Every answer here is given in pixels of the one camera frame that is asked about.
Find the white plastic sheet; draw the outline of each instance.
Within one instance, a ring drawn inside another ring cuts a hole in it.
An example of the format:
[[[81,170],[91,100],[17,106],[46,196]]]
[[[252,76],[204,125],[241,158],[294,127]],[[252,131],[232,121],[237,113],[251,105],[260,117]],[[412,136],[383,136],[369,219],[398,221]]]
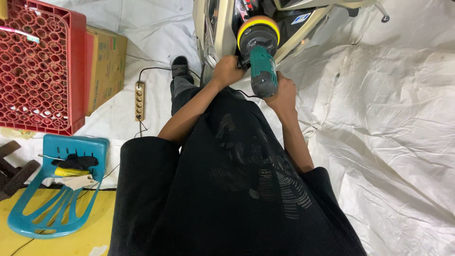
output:
[[[178,55],[200,71],[192,1],[47,2],[81,12],[89,25],[130,40],[125,89],[77,133],[110,139],[107,174],[119,163],[121,145],[139,131],[133,116],[139,71],[169,67]],[[367,252],[455,255],[455,3],[383,4],[389,23],[382,24],[374,8],[362,10],[332,37],[322,31],[319,42],[279,69],[298,86],[299,120],[311,155],[329,170],[340,206]],[[148,128],[143,134],[153,136],[170,118],[171,74],[149,70],[142,80]],[[282,138],[276,115],[264,102],[258,104]],[[0,136],[0,143],[7,141]],[[40,160],[41,139],[17,141],[23,148],[10,161]],[[115,187],[117,174],[109,175],[102,188]]]

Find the dark pants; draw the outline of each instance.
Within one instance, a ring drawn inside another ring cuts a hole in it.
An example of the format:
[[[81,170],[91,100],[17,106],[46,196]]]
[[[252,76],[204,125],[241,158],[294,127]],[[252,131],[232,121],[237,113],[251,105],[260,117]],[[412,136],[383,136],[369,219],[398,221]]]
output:
[[[171,108],[171,115],[174,115],[181,107],[188,103],[201,88],[182,77],[175,77],[171,83],[174,83],[174,95]],[[236,98],[246,100],[241,92],[237,92],[231,87],[226,87],[224,90],[228,90]]]

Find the black t-shirt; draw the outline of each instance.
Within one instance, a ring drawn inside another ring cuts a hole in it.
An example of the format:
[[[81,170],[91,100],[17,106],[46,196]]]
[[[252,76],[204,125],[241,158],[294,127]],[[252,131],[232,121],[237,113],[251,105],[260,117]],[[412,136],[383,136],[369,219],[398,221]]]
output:
[[[187,102],[199,89],[174,100]],[[327,170],[297,173],[258,106],[219,93],[181,152],[121,148],[109,255],[365,255]]]

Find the yellow floor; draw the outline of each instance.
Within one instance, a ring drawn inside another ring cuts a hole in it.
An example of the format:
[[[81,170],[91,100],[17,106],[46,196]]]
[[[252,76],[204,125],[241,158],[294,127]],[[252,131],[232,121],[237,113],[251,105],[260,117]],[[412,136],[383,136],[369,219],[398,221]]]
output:
[[[9,229],[6,220],[16,201],[25,189],[19,190],[13,197],[0,202],[0,256],[9,256],[31,238],[16,234]],[[24,210],[31,213],[40,205],[47,202],[59,190],[39,189]],[[78,200],[76,211],[84,209],[94,191],[89,191]],[[114,216],[115,191],[100,191],[96,196],[93,209],[87,222],[75,233],[61,238],[34,239],[20,249],[14,256],[44,256],[44,255],[78,255],[88,256],[93,247],[109,246],[111,240],[112,218]]]

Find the hand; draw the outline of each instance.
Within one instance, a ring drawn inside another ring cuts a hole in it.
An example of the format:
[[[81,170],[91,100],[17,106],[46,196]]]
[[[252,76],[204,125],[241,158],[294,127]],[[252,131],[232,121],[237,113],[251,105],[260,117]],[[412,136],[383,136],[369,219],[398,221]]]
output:
[[[265,98],[264,101],[275,111],[280,121],[283,122],[283,119],[287,118],[297,119],[297,111],[295,110],[297,89],[295,84],[291,79],[285,78],[280,71],[277,72],[277,78],[277,93],[269,98]]]
[[[237,61],[237,56],[227,55],[215,66],[212,81],[219,86],[220,90],[237,82],[245,75],[244,70],[237,69]]]

